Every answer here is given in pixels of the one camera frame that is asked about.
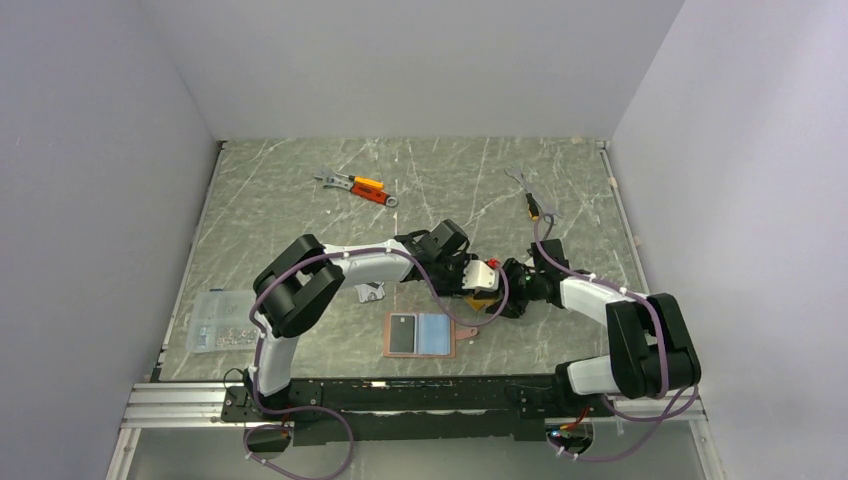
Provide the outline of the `brown leather card holder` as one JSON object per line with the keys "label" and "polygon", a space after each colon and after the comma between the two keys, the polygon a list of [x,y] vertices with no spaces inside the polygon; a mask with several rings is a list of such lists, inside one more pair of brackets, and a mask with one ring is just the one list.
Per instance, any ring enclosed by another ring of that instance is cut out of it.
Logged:
{"label": "brown leather card holder", "polygon": [[[392,314],[414,314],[417,317],[416,349],[413,354],[390,354],[389,318]],[[454,358],[459,340],[473,340],[477,327],[457,328],[445,314],[389,313],[383,328],[383,356],[387,358]]]}

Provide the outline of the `silver magnetic stripe card stack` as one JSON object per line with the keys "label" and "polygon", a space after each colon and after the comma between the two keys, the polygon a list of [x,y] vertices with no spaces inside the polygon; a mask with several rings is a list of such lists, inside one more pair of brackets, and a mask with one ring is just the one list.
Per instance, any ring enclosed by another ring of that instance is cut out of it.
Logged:
{"label": "silver magnetic stripe card stack", "polygon": [[355,286],[360,303],[380,301],[385,297],[383,282],[368,282]]}

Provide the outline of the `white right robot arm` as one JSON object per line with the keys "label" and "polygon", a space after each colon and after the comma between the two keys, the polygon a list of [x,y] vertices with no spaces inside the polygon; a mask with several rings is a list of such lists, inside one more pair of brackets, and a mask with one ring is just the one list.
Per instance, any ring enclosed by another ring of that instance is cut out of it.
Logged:
{"label": "white right robot arm", "polygon": [[501,296],[487,313],[518,318],[529,303],[544,301],[586,316],[607,332],[608,354],[556,367],[558,382],[550,392],[557,411],[574,415],[592,395],[657,397],[700,382],[700,361],[674,296],[633,293],[574,270],[558,239],[533,243],[530,254],[530,265],[514,258],[503,264]]}

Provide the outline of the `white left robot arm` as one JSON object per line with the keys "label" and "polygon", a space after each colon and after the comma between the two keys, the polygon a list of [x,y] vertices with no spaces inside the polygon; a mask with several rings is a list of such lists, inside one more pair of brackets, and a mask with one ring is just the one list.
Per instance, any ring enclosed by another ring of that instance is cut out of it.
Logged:
{"label": "white left robot arm", "polygon": [[452,220],[432,230],[396,235],[384,242],[338,246],[304,234],[254,280],[249,319],[260,338],[247,379],[248,407],[264,420],[279,417],[299,338],[320,320],[336,294],[366,283],[423,281],[436,298],[468,293],[463,277],[476,260],[470,240]]}

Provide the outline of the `orange card stack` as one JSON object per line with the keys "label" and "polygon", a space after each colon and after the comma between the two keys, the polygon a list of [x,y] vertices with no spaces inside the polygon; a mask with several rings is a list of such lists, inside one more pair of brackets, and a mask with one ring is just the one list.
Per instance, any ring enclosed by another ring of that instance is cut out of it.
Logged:
{"label": "orange card stack", "polygon": [[463,300],[474,311],[480,312],[486,310],[487,308],[493,305],[496,305],[500,301],[500,298],[497,296],[480,298],[477,298],[475,296],[466,296],[463,298]]}

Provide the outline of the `red orange adjustable wrench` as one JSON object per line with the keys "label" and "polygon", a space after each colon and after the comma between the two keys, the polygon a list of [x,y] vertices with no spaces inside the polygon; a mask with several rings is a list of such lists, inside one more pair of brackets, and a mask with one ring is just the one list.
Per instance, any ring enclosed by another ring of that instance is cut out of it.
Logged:
{"label": "red orange adjustable wrench", "polygon": [[331,169],[316,172],[313,178],[319,181],[323,188],[337,188],[350,192],[370,202],[389,208],[395,208],[399,201],[388,193],[380,181],[356,175],[337,173]]}

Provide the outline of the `silver open end wrench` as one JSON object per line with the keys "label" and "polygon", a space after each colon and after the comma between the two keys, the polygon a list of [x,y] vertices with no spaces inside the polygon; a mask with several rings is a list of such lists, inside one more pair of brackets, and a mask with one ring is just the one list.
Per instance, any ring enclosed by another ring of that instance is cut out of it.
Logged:
{"label": "silver open end wrench", "polygon": [[553,220],[551,220],[551,223],[554,223],[557,219],[561,218],[561,214],[556,209],[556,206],[552,202],[547,201],[540,193],[540,191],[530,183],[527,176],[524,174],[523,169],[520,166],[514,165],[511,167],[506,167],[504,169],[504,173],[510,178],[514,179],[524,189],[525,194],[527,192],[530,192],[534,195],[541,209],[541,214],[539,218],[544,216],[545,214],[550,214],[553,216]]}

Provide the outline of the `clear plastic screw box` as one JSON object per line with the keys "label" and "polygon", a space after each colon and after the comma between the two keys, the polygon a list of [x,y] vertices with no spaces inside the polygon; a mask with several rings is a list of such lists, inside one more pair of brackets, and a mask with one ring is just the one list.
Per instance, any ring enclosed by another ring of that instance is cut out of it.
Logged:
{"label": "clear plastic screw box", "polygon": [[193,301],[185,340],[190,353],[253,350],[259,331],[249,321],[252,290],[208,290]]}

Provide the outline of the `yellow handled screwdriver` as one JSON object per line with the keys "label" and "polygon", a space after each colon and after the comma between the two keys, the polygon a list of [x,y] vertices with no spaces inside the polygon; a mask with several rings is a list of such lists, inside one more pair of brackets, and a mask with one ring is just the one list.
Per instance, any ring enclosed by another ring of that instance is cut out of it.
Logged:
{"label": "yellow handled screwdriver", "polygon": [[526,204],[527,204],[528,216],[533,221],[536,221],[541,214],[541,209],[540,209],[538,202],[536,201],[534,195],[530,192],[527,192],[525,194],[525,200],[526,200]]}

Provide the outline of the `aluminium frame rail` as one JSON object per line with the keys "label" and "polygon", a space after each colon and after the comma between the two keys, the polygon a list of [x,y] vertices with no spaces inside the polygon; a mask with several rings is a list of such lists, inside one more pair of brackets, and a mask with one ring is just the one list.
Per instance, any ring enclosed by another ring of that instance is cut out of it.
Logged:
{"label": "aluminium frame rail", "polygon": [[123,429],[221,427],[225,388],[213,382],[137,383],[121,421]]}

